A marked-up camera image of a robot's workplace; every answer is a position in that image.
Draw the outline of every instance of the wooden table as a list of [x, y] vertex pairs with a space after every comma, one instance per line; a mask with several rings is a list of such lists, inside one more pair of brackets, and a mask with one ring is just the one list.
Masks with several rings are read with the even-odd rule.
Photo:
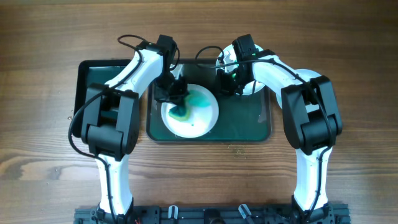
[[[353, 223], [397, 223], [397, 10], [397, 2], [376, 0], [0, 6], [0, 223], [71, 223], [74, 208], [99, 202], [97, 166], [69, 146], [68, 117], [79, 63], [131, 58], [116, 42], [127, 33], [151, 41], [171, 35], [183, 58], [250, 33], [286, 64], [328, 76], [344, 122], [328, 197], [349, 204]], [[135, 204], [290, 202], [295, 151], [274, 97], [272, 106], [270, 140], [238, 146], [245, 155], [237, 156], [228, 144], [152, 142], [142, 100], [129, 160]]]

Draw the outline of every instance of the black and white body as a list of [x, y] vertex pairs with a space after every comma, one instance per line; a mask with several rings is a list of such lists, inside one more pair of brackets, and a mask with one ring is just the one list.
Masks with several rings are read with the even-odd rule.
[[[243, 36], [243, 41], [246, 41], [251, 37]], [[149, 44], [146, 49], [141, 49], [142, 58], [138, 54], [131, 60], [130, 64], [115, 78], [106, 82], [107, 85], [113, 86], [120, 80], [130, 75], [130, 77], [122, 84], [119, 85], [116, 90], [120, 92], [131, 91], [136, 93], [136, 100], [138, 100], [145, 89], [156, 79], [168, 77], [170, 68], [170, 59], [174, 57], [175, 50], [172, 54], [168, 55], [168, 59], [165, 59], [164, 54], [160, 54], [159, 50], [155, 48], [153, 50]], [[294, 147], [297, 155], [297, 186], [294, 191], [295, 204], [300, 208], [302, 212], [301, 216], [308, 214], [309, 210], [317, 210], [324, 207], [328, 203], [328, 198], [325, 192], [326, 183], [326, 170], [328, 164], [328, 158], [331, 153], [331, 148], [323, 152], [327, 147], [330, 147], [328, 143], [330, 135], [328, 134], [322, 116], [320, 115], [320, 105], [315, 103], [315, 100], [311, 97], [310, 93], [305, 92], [303, 83], [293, 76], [292, 73], [299, 75], [305, 82], [312, 82], [316, 89], [318, 97], [322, 100], [322, 106], [325, 107], [327, 115], [330, 117], [329, 123], [333, 135], [333, 144], [335, 142], [335, 136], [340, 134], [342, 129], [342, 123], [340, 115], [336, 107], [333, 89], [331, 88], [330, 81], [327, 78], [319, 75], [316, 72], [310, 70], [294, 70], [283, 62], [281, 62], [275, 54], [271, 51], [262, 51], [262, 53], [254, 47], [248, 48], [249, 52], [245, 52], [245, 44], [234, 42], [234, 49], [238, 58], [238, 69], [236, 69], [236, 83], [235, 86], [229, 86], [229, 90], [235, 88], [242, 90], [242, 86], [245, 84], [256, 81], [265, 84], [273, 92], [276, 93], [279, 102], [281, 102], [282, 111], [284, 114], [284, 128], [289, 143]], [[252, 55], [247, 60], [257, 60], [253, 62], [243, 63], [246, 55]], [[142, 60], [138, 69], [131, 74], [134, 67]], [[186, 95], [186, 83], [181, 84], [178, 80], [166, 80], [164, 85], [159, 84], [160, 88], [165, 88], [167, 85], [173, 85], [173, 82], [178, 82], [178, 90], [167, 90], [168, 96], [162, 98], [160, 101], [166, 101], [171, 103], [178, 103], [182, 96]], [[87, 130], [91, 128], [90, 123], [85, 123], [83, 118], [83, 125], [87, 127]], [[96, 143], [92, 143], [90, 138], [90, 131], [86, 131], [86, 137], [83, 142], [87, 143], [89, 147], [95, 148]], [[115, 216], [125, 216], [132, 208], [133, 196], [129, 187], [128, 177], [128, 160], [129, 153], [122, 152], [119, 156], [115, 156], [113, 153], [109, 153], [106, 149], [90, 149], [90, 152], [97, 154], [100, 158], [109, 164], [109, 179], [107, 179], [107, 173], [104, 164], [97, 160], [99, 168], [99, 177], [101, 180], [101, 203], [99, 208], [107, 214], [110, 214], [111, 208], [108, 198], [108, 186], [110, 187], [111, 204], [113, 205], [113, 212]]]

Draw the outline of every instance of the wooden floor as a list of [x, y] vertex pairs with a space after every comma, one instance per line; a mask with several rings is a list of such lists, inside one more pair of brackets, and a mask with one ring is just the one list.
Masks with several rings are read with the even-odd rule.
[[[71, 223], [75, 208], [100, 201], [94, 160], [67, 141], [81, 61], [131, 58], [116, 42], [122, 34], [171, 35], [192, 58], [247, 33], [333, 82], [344, 129], [328, 167], [329, 199], [348, 203], [353, 223], [398, 223], [397, 1], [16, 2], [0, 6], [0, 223]], [[272, 137], [260, 145], [158, 145], [142, 116], [129, 160], [135, 204], [290, 202], [295, 151], [274, 97], [272, 106]]]

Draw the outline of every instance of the wood grain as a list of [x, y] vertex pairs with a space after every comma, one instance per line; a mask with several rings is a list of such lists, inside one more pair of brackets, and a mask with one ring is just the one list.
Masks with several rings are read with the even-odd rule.
[[[353, 223], [397, 223], [397, 9], [370, 0], [0, 6], [0, 223], [71, 223], [74, 208], [99, 202], [96, 164], [69, 146], [67, 117], [79, 63], [131, 58], [116, 42], [126, 33], [171, 35], [183, 58], [251, 33], [288, 65], [328, 76], [345, 125], [328, 197], [349, 204]], [[295, 151], [274, 99], [272, 137], [240, 146], [244, 157], [228, 144], [152, 142], [145, 105], [129, 160], [137, 205], [289, 202]]]

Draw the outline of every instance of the round plate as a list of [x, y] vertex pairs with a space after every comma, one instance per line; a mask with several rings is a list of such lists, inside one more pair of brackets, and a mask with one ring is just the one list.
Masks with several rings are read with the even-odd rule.
[[[257, 49], [259, 49], [259, 51], [262, 51], [263, 49], [258, 46], [257, 44], [255, 45]], [[231, 45], [229, 45], [228, 47], [226, 47], [224, 49], [224, 63], [233, 63], [236, 62], [236, 54], [234, 51], [234, 48]], [[232, 70], [234, 70], [235, 68], [237, 68], [238, 65], [231, 65], [225, 68], [226, 72], [230, 72]], [[253, 82], [249, 82], [248, 84], [246, 84], [246, 86], [243, 89], [243, 94], [242, 95], [250, 95], [253, 92], [253, 85], [254, 85], [254, 81]], [[256, 82], [256, 87], [254, 88], [254, 92], [257, 93], [258, 91], [260, 91], [263, 87], [265, 86], [265, 84], [260, 83], [260, 82]]]
[[192, 106], [191, 115], [186, 121], [177, 121], [170, 117], [169, 110], [175, 105], [162, 103], [162, 120], [172, 133], [184, 138], [197, 138], [209, 132], [218, 119], [218, 103], [214, 95], [205, 87], [188, 84], [188, 91], [196, 90], [210, 101], [206, 107]]

